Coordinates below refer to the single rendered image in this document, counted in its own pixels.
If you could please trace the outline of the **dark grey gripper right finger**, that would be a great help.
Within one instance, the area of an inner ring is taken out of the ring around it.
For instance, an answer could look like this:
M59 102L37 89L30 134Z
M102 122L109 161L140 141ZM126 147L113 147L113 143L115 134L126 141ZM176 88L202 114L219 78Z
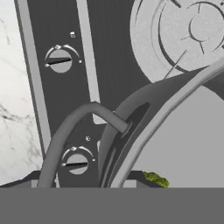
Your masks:
M131 171L127 179L125 180L123 188L161 188L161 185L148 181L144 177L142 171Z

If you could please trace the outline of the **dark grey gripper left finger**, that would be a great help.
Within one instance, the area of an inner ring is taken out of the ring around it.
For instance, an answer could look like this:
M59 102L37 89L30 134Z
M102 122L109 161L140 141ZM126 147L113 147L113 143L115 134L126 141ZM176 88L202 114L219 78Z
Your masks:
M32 171L24 178L0 185L0 188L58 188L59 184L52 174L44 171Z

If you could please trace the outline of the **green broccoli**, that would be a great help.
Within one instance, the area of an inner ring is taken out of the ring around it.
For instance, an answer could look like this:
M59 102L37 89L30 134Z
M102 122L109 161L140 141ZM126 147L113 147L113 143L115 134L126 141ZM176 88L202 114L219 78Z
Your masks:
M163 188L168 188L170 185L170 182L166 178L160 177L157 173L153 171L151 172L144 171L143 175L147 181L156 183L159 186L162 186Z

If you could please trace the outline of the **grey hob knob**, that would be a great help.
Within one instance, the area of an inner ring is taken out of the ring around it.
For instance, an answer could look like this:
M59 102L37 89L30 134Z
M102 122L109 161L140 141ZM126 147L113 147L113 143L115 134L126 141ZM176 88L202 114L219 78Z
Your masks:
M73 175L82 175L94 161L95 156L88 148L72 146L63 153L61 166Z
M73 65L81 64L79 53L70 45L55 45L45 55L45 67L57 74L67 73Z

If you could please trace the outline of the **dark grey hob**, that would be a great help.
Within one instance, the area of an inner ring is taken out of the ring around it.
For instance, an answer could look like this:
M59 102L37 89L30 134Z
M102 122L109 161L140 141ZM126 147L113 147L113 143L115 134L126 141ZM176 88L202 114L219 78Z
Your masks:
M134 0L14 0L24 49L43 163L64 120L80 106L98 102L115 111L130 95L154 83L137 64L128 23ZM82 59L67 73L45 67L47 51L68 44ZM106 126L98 115L82 120L69 144L93 154ZM81 186L98 187L98 172L76 175Z

